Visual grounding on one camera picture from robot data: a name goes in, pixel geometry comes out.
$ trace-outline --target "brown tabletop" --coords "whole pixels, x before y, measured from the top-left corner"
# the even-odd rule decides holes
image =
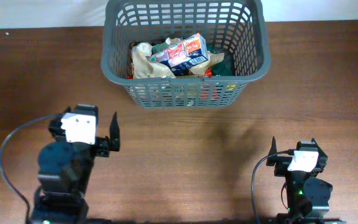
[[[327,218],[358,223],[358,21],[268,23],[272,67],[221,109],[143,110],[100,69],[102,27],[0,30],[0,143],[16,126],[66,106],[99,106],[98,135],[118,112],[121,151],[97,158],[89,217],[137,222],[252,219],[250,180],[267,155],[315,138],[334,186]],[[21,131],[4,164],[32,200],[47,122]],[[285,212],[284,178],[261,166],[259,213]],[[25,206],[0,178],[0,223]]]

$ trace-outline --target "white wall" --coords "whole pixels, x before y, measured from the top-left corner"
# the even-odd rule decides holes
[[[107,2],[0,0],[0,28],[103,26]],[[262,0],[262,3],[266,21],[358,19],[358,0]]]

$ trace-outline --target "barcode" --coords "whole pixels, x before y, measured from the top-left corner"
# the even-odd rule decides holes
[[[202,63],[205,61],[206,61],[206,59],[204,57],[198,57],[198,58],[191,59],[189,62],[193,65],[198,65],[199,63]]]

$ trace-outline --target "crumpled paper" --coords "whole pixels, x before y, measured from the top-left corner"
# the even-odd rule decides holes
[[[224,53],[213,54],[210,51],[207,51],[208,61],[198,64],[190,68],[190,71],[195,75],[203,75],[208,68],[213,65],[222,62],[224,58]]]
[[[148,61],[146,57],[151,55],[152,46],[149,43],[140,43],[132,48],[134,78],[176,78],[168,66]]]

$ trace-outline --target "laundry basket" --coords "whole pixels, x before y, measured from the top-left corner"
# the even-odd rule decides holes
[[[233,76],[127,79],[131,47],[199,32],[213,49],[232,54]],[[264,76],[270,52],[260,0],[110,0],[101,68],[144,108],[222,107]]]

